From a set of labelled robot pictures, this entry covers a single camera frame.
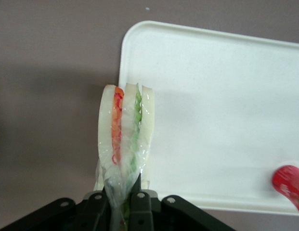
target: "red object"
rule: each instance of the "red object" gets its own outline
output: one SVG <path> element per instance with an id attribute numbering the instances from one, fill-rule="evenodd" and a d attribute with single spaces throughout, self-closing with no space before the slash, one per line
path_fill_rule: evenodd
<path id="1" fill-rule="evenodd" d="M 299 168 L 286 165 L 275 171 L 272 178 L 274 188 L 286 196 L 299 211 Z"/>

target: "plastic bag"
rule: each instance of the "plastic bag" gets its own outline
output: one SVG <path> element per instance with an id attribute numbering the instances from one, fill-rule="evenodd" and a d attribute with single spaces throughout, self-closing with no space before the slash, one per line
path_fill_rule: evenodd
<path id="1" fill-rule="evenodd" d="M 117 159 L 110 144 L 110 118 L 114 113 L 110 107 L 113 98 L 110 97 L 115 86 L 107 87 L 99 111 L 99 161 L 94 190 L 105 188 L 112 208 L 110 231 L 125 231 L 129 216 L 126 200 L 139 174 L 142 174 L 142 188 L 149 186 L 148 168 L 145 166 L 154 127 L 154 95 L 151 89 L 143 86 L 141 96 L 138 85 L 127 84 L 123 104 L 126 102 L 128 106 L 123 105 L 122 130 L 119 133 L 122 156 Z"/>

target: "metal bolt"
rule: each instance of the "metal bolt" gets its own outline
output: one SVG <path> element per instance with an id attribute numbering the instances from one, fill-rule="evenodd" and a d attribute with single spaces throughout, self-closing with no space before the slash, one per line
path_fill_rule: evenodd
<path id="1" fill-rule="evenodd" d="M 65 206 L 67 206 L 68 204 L 69 204 L 69 202 L 67 202 L 67 201 L 62 202 L 62 203 L 61 203 L 61 207 L 65 207 Z"/>
<path id="2" fill-rule="evenodd" d="M 96 195 L 96 196 L 95 196 L 95 199 L 96 199 L 96 200 L 100 200 L 101 198 L 102 198 L 101 195 Z"/>
<path id="3" fill-rule="evenodd" d="M 144 197 L 145 197 L 145 194 L 142 193 L 142 192 L 139 192 L 137 196 L 138 196 L 139 198 L 144 198 Z"/>
<path id="4" fill-rule="evenodd" d="M 173 204 L 173 203 L 176 202 L 176 200 L 175 200 L 173 197 L 169 197 L 169 198 L 167 199 L 167 201 L 170 202 L 171 204 Z"/>

